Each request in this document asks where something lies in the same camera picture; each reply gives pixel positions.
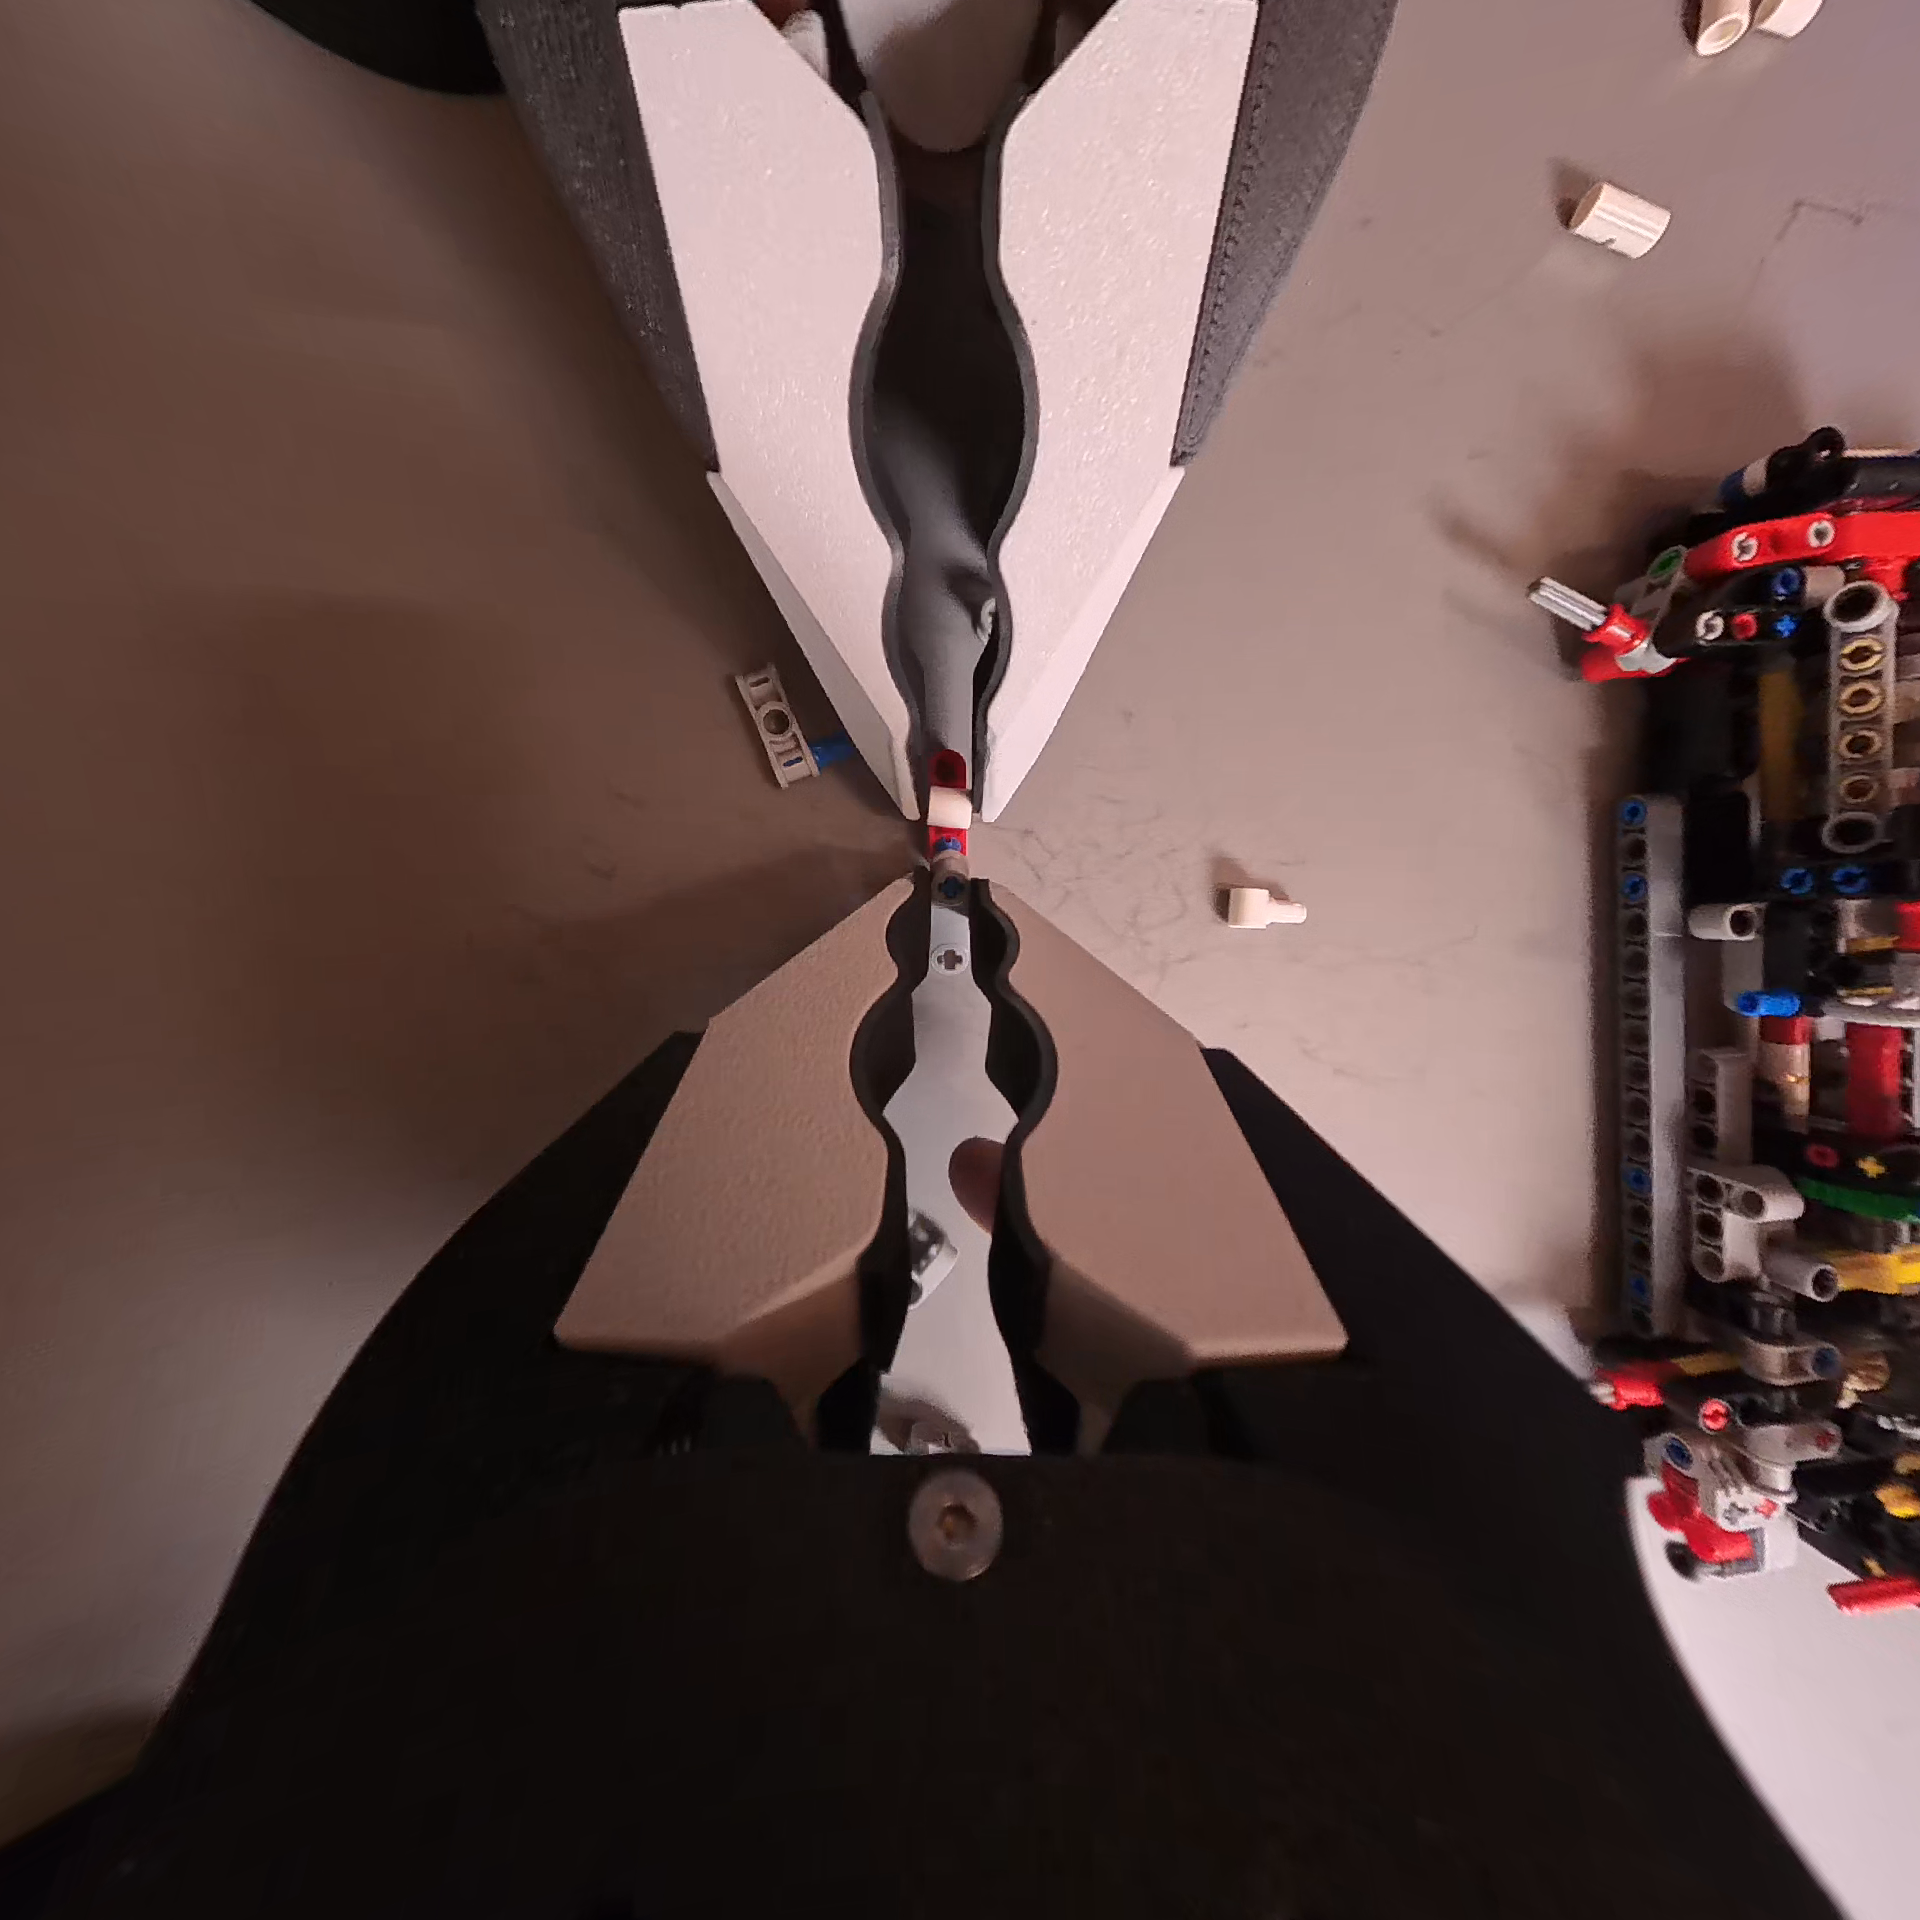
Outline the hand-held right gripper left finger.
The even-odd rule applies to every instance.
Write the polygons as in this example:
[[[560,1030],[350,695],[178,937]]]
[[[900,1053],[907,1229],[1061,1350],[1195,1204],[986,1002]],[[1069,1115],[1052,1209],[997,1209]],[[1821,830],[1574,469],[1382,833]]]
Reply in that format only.
[[[907,1307],[906,1162],[928,884],[902,877],[700,1039],[556,1338],[765,1379],[803,1428],[871,1407]]]

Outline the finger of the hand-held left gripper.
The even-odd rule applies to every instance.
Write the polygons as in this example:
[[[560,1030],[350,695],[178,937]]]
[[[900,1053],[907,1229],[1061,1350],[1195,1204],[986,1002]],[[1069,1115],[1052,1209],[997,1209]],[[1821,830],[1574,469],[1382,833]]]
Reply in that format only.
[[[858,753],[919,819],[897,541],[861,405],[897,247],[868,124],[756,3],[618,18],[708,406],[708,479]]]
[[[1009,650],[978,809],[1043,753],[1182,478],[1184,406],[1255,3],[1113,3],[1014,113],[997,268],[1033,452],[997,541]]]

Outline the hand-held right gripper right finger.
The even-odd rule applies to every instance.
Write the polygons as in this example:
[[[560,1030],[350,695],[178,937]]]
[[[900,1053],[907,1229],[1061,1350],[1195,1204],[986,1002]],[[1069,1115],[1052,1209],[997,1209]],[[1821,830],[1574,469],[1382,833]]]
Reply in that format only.
[[[1198,1042],[1028,902],[973,884],[1000,1149],[990,1300],[1028,1428],[1133,1391],[1326,1363],[1348,1332]]]

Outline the toy brick car chassis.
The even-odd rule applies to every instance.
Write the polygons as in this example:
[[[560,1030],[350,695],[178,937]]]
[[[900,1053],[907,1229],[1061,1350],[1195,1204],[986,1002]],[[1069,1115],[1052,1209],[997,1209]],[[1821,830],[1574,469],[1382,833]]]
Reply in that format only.
[[[1527,600],[1640,705],[1609,808],[1618,1332],[1685,1579],[1917,1610],[1917,452],[1819,427]]]

